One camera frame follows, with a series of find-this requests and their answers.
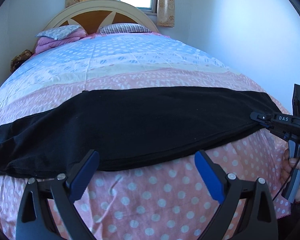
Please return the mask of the black pants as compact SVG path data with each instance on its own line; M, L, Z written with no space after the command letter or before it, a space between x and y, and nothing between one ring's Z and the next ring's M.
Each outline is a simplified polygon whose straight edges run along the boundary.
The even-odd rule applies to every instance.
M60 106L0 126L0 175L53 178L89 150L99 170L155 165L245 138L252 112L279 108L262 92L216 87L84 91Z

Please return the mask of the pink blue dotted bedspread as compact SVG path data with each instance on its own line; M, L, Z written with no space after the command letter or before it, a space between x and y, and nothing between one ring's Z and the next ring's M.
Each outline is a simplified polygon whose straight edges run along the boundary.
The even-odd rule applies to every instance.
M276 217L287 143L251 120L285 113L253 80L159 34L87 37L42 52L0 87L0 228L29 179L69 173L99 153L75 211L97 239L197 239L218 208L194 163L204 149L238 179L264 178Z

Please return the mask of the beige right headboard curtain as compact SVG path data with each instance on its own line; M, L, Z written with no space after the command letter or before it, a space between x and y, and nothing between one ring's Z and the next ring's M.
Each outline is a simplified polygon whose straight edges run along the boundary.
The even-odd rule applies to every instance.
M157 25L173 28L175 21L175 0L158 0Z

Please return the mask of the brown plush toy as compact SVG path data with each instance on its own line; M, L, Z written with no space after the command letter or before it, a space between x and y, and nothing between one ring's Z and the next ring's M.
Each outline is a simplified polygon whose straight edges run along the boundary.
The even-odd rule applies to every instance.
M24 62L31 58L33 52L26 49L21 54L14 57L10 64L10 72L15 72Z

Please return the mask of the striped pillow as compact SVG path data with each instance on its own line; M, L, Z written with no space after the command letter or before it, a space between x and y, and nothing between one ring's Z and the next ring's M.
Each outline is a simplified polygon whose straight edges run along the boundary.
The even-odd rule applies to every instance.
M98 30L98 33L101 35L151 32L147 27L137 23L115 23L101 27Z

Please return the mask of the folded pink blanket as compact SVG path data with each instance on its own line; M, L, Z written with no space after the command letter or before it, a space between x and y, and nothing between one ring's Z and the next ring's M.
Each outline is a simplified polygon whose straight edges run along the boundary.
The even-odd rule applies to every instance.
M36 54L40 54L44 51L47 51L52 48L56 48L58 46L65 45L67 43L79 41L87 36L87 32L83 28L79 28L73 33L69 34L65 38L61 40L54 40L49 37L40 37L37 41L34 52Z

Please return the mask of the grey floral pillow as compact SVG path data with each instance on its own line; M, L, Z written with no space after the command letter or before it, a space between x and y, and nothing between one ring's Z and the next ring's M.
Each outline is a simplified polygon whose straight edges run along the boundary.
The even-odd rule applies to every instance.
M47 37L53 40L62 40L80 28L80 25L64 25L57 28L51 28L41 31L36 35L36 37Z

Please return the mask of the cream wooden headboard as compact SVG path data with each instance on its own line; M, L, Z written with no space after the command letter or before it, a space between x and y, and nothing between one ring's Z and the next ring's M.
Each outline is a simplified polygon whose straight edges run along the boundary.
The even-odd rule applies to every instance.
M64 25L80 25L88 34L115 23L137 23L157 33L154 22L140 9L117 0L88 0L73 4L57 14L45 30Z

